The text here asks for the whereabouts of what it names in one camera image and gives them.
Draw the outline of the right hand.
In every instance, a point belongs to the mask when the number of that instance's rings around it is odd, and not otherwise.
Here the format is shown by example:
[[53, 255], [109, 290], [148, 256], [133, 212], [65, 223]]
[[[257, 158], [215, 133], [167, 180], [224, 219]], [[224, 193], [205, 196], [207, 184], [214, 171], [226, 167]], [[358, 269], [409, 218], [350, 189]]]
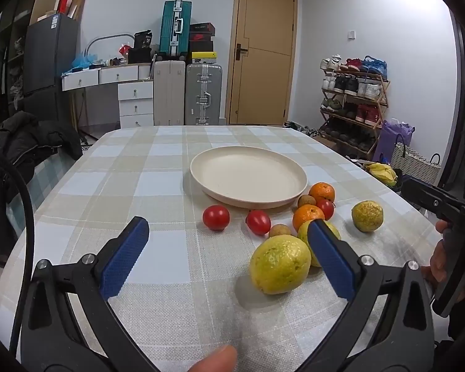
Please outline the right hand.
[[[446, 221], [438, 220], [436, 222], [435, 228], [437, 232], [442, 234], [448, 226], [449, 225]], [[438, 283], [444, 280], [446, 277], [445, 264], [446, 251], [444, 248], [444, 243], [441, 240], [437, 243], [435, 249], [433, 250], [429, 265], [421, 267], [422, 275], [425, 281], [432, 287], [432, 291], [435, 291], [438, 287]], [[464, 298], [465, 293], [461, 292], [457, 302], [463, 300]]]

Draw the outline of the left hand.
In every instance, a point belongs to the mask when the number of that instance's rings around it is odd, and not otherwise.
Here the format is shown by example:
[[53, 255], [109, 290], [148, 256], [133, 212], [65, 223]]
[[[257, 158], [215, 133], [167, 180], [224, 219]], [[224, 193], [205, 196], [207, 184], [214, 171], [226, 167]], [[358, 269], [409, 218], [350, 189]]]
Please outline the left hand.
[[189, 372], [233, 372], [236, 365], [236, 348], [225, 345], [194, 364]]

